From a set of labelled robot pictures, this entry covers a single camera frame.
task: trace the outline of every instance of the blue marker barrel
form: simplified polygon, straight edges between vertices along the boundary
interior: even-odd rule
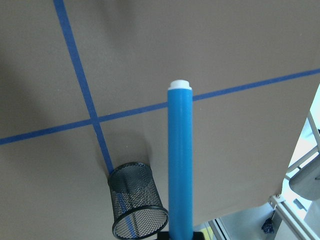
[[[168,89],[169,235],[193,238],[192,88],[175,80]]]

